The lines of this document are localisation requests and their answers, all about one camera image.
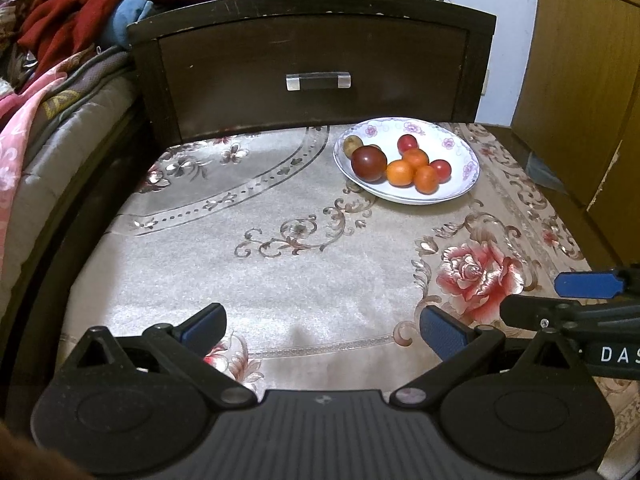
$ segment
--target red blanket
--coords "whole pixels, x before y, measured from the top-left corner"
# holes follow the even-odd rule
[[[38,59],[35,78],[96,41],[122,0],[35,0],[20,29],[18,44]],[[209,0],[151,0],[162,5],[191,5]]]

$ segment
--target tablecloth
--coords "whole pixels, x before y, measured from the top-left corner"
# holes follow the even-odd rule
[[[73,286],[59,360],[89,326],[138,335],[217,301],[228,330],[206,360],[259,397],[269,388],[388,394],[439,362],[417,330],[427,304],[530,335],[504,325],[500,301],[554,296],[558,272],[588,263],[494,136],[478,124],[441,126],[471,145],[481,172],[464,196],[426,206],[345,181],[332,146],[348,125],[169,149]],[[600,472],[619,479],[638,460],[638,385],[597,383],[616,415]]]

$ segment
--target drawer handle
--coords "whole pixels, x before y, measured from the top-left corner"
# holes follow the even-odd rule
[[[287,90],[325,90],[331,88],[351,88],[349,72],[308,72],[287,74]]]

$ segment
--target floral bowl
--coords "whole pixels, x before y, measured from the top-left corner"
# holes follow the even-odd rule
[[[342,150],[344,139],[356,135],[364,145],[379,146],[385,153],[386,160],[392,162],[402,158],[398,153],[397,142],[404,134],[412,134],[430,160],[443,158],[451,165],[451,178],[440,184],[432,194],[420,193],[414,186],[395,187],[386,180],[364,182],[353,173],[351,161]],[[480,175],[478,158],[464,140],[437,124],[402,117],[372,119],[348,128],[335,142],[334,160],[348,179],[371,194],[391,202],[410,205],[435,204],[459,197],[474,186]]]

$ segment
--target small orange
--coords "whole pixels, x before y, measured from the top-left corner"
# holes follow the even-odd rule
[[[420,148],[411,148],[402,154],[402,160],[406,160],[416,170],[421,166],[428,166],[429,157]]]
[[[415,171],[415,189],[431,194],[438,189],[438,172],[431,166],[422,166]]]
[[[408,186],[414,180],[414,167],[406,160],[394,160],[386,167],[386,179],[392,186]]]

